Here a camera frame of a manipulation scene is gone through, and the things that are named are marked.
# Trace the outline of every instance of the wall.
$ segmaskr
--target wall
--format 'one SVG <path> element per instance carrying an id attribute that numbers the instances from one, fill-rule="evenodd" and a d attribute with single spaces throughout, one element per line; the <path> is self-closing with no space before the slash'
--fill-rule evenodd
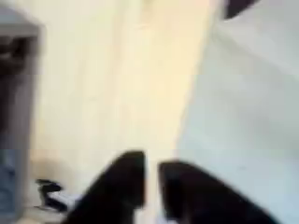
<path id="1" fill-rule="evenodd" d="M 264 0 L 216 21 L 178 141 L 182 159 L 290 224 L 299 221 L 296 6 Z"/>
<path id="2" fill-rule="evenodd" d="M 180 118 L 214 10 L 210 1 L 10 0 L 43 26 L 33 168 L 81 193 L 126 148 L 174 157 Z"/>

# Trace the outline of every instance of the black object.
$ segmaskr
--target black object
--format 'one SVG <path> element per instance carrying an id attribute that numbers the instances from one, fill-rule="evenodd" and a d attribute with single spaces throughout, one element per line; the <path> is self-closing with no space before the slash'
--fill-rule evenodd
<path id="1" fill-rule="evenodd" d="M 258 0 L 228 0 L 225 6 L 225 19 L 228 20 L 237 16 L 257 1 Z"/>
<path id="2" fill-rule="evenodd" d="M 43 203 L 42 206 L 38 206 L 38 208 L 45 210 L 51 208 L 59 213 L 67 212 L 68 207 L 65 203 L 50 197 L 51 193 L 64 189 L 59 183 L 48 179 L 37 179 L 36 183 L 39 185 L 38 190 Z"/>
<path id="3" fill-rule="evenodd" d="M 178 224 L 275 224 L 259 206 L 209 175 L 181 161 L 159 166 L 165 214 Z"/>
<path id="4" fill-rule="evenodd" d="M 99 176 L 64 224 L 132 224 L 144 203 L 145 156 L 126 152 Z"/>

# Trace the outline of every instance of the gray object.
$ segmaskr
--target gray object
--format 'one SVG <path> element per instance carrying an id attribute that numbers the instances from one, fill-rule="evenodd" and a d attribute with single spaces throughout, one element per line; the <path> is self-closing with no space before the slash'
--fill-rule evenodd
<path id="1" fill-rule="evenodd" d="M 38 26 L 0 5 L 0 223 L 24 205 Z"/>

